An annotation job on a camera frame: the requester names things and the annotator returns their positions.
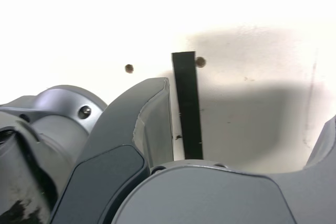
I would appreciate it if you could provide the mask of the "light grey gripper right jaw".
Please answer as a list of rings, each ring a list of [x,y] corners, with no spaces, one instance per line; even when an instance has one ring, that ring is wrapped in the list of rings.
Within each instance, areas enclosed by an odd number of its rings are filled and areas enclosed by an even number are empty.
[[[302,170],[170,167],[134,189],[112,222],[335,223],[335,119],[324,125]]]

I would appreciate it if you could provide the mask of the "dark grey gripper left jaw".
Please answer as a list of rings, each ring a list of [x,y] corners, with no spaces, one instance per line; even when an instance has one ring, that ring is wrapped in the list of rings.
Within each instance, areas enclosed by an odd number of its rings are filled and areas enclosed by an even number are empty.
[[[173,159],[169,80],[146,79],[117,97],[98,118],[51,223],[110,223],[151,168]]]

